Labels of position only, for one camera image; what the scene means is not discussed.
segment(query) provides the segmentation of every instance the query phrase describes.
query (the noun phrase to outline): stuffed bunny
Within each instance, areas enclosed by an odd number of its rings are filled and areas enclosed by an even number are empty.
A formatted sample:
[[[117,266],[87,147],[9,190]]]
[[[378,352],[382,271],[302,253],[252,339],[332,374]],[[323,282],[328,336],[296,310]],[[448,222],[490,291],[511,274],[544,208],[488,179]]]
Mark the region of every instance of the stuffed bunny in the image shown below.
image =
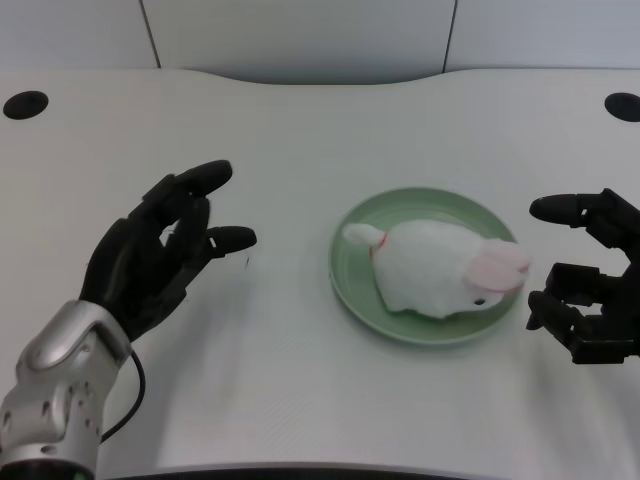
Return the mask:
[[[515,243],[435,220],[400,223],[387,233],[350,224],[343,235],[369,246],[378,289],[392,312],[444,318],[491,308],[524,283],[531,263]]]

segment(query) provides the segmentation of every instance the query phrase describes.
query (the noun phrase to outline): robotic arm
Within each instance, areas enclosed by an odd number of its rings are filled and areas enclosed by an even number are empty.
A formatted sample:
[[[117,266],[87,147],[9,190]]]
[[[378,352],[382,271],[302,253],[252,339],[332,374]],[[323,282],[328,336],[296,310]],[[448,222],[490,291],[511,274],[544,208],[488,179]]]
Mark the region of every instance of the robotic arm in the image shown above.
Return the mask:
[[[531,292],[527,329],[547,329],[574,363],[622,363],[640,355],[640,212],[609,189],[599,195],[554,195],[529,210],[550,223],[585,227],[607,248],[621,249],[630,265],[621,277],[593,267],[556,263],[542,292]],[[601,304],[584,316],[570,305]]]
[[[17,385],[0,408],[0,480],[93,478],[108,438],[107,395],[130,355],[139,366],[131,342],[180,305],[211,259],[256,243],[249,228],[207,229],[206,195],[231,175],[225,160],[168,175],[102,238],[79,300],[67,302],[20,355]],[[173,224],[163,245],[159,237]]]

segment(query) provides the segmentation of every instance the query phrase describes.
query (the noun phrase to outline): green plate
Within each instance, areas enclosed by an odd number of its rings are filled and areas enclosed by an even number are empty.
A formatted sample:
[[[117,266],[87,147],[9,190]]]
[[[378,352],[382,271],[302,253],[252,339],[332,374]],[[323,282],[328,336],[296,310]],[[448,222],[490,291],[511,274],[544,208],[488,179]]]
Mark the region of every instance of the green plate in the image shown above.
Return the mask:
[[[487,333],[511,309],[517,293],[481,312],[457,313],[439,320],[418,313],[389,312],[378,292],[368,249],[342,236],[348,223],[368,223],[382,230],[407,220],[433,219],[455,223],[485,238],[515,242],[502,221],[482,205],[455,193],[433,188],[404,188],[384,192],[351,210],[333,236],[330,277],[346,307],[378,332],[414,344],[452,345]]]

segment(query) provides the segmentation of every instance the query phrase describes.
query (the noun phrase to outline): bunny ear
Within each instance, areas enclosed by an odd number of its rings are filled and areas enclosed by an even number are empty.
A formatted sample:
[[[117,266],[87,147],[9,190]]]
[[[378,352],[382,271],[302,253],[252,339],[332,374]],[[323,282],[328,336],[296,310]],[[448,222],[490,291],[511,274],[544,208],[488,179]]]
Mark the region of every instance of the bunny ear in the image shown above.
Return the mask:
[[[531,265],[531,256],[517,243],[494,238],[485,242],[482,252],[519,272],[526,272]]]
[[[525,275],[496,258],[483,253],[473,258],[464,272],[472,285],[495,293],[515,290],[524,283]]]

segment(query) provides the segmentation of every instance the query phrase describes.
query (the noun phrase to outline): screw hole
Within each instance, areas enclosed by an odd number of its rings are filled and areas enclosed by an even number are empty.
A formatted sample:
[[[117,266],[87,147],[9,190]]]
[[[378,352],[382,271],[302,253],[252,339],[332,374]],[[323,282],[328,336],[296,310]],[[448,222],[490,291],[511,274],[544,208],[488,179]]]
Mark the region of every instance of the screw hole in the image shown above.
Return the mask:
[[[42,92],[22,92],[4,104],[2,112],[12,120],[26,120],[42,113],[49,105],[49,97]]]
[[[612,93],[604,101],[611,115],[625,122],[640,122],[640,97],[632,93]]]

